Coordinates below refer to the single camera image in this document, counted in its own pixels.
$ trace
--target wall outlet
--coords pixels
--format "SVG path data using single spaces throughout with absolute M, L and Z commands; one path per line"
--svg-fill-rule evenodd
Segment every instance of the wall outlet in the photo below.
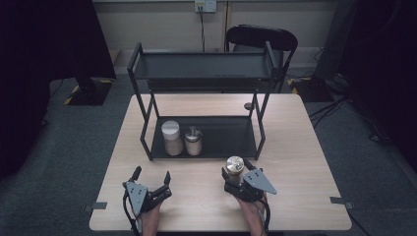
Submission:
M 216 0 L 195 0 L 194 1 L 195 11 L 200 12 L 202 9 L 206 13 L 214 13 L 217 10 L 217 1 Z

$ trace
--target baseboard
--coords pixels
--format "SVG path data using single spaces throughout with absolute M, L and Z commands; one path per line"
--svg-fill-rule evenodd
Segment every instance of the baseboard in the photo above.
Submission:
M 298 47 L 292 57 L 290 68 L 316 68 L 317 60 L 320 58 L 320 50 L 320 47 Z M 126 67 L 132 57 L 133 50 L 118 50 L 117 52 L 114 71 L 117 75 L 127 74 Z

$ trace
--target light wood tabletop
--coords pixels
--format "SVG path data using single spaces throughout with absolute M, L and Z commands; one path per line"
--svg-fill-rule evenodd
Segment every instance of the light wood tabletop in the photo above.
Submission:
M 244 104 L 252 100 L 251 94 L 236 93 L 155 97 L 160 115 L 184 116 L 246 115 Z M 143 95 L 143 99 L 148 104 L 149 96 Z M 252 119 L 258 141 L 256 115 Z M 249 160 L 263 168 L 277 190 L 276 195 L 268 194 L 269 230 L 348 230 L 351 221 L 345 206 L 330 201 L 330 197 L 340 198 L 340 193 L 301 98 L 296 94 L 271 94 L 263 122 L 267 138 L 264 148 L 259 160 Z M 166 171 L 172 178 L 172 197 L 160 209 L 159 231 L 248 231 L 237 201 L 223 190 L 221 167 L 227 158 L 149 161 L 140 142 L 143 125 L 144 118 L 133 96 L 97 198 L 98 203 L 107 203 L 106 209 L 93 211 L 89 227 L 97 231 L 130 230 L 122 207 L 122 183 L 140 165 L 142 173 L 137 183 L 151 191 L 163 185 Z M 153 115 L 146 138 L 149 146 L 154 125 Z

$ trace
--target two-tier shelf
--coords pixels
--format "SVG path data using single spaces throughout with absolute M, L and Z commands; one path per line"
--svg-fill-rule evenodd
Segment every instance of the two-tier shelf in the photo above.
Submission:
M 264 51 L 260 52 L 215 53 L 144 52 L 142 45 L 138 43 L 127 69 L 145 120 L 141 142 L 149 160 L 172 158 L 165 152 L 161 132 L 161 126 L 167 120 L 178 122 L 182 135 L 190 126 L 199 127 L 204 134 L 203 151 L 200 155 L 191 156 L 184 149 L 175 157 L 225 158 L 239 155 L 258 159 L 266 139 L 262 119 L 273 80 L 279 73 L 278 65 L 281 64 L 281 60 L 282 58 L 274 58 L 268 42 Z M 148 84 L 150 93 L 148 109 L 145 108 L 137 80 L 145 80 Z M 259 105 L 257 99 L 261 83 L 268 84 L 262 106 Z M 250 92 L 253 94 L 253 99 L 248 115 L 245 116 L 162 116 L 159 114 L 156 93 L 184 91 Z M 157 121 L 152 146 L 149 148 L 145 135 L 153 109 Z M 254 111 L 258 116 L 261 133 L 258 147 L 252 125 Z

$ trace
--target carpeted floor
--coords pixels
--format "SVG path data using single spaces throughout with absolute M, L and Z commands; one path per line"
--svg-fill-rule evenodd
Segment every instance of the carpeted floor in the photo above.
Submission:
M 305 72 L 289 71 L 292 75 Z M 91 231 L 90 212 L 85 211 L 97 198 L 134 94 L 129 78 L 118 75 L 102 106 L 64 105 L 76 82 L 67 79 L 60 84 L 55 81 L 50 86 L 51 93 L 56 92 L 48 105 L 47 122 L 24 167 L 0 181 L 0 235 L 133 235 L 129 229 Z M 283 92 L 290 92 L 288 85 Z M 327 105 L 305 103 L 309 114 Z M 350 212 L 360 225 L 373 236 L 417 235 L 417 189 L 399 167 L 401 155 L 396 148 L 370 141 L 371 132 L 349 100 L 316 128 L 334 180 L 344 200 L 354 205 Z M 348 231 L 285 235 L 319 233 L 367 235 L 356 223 Z

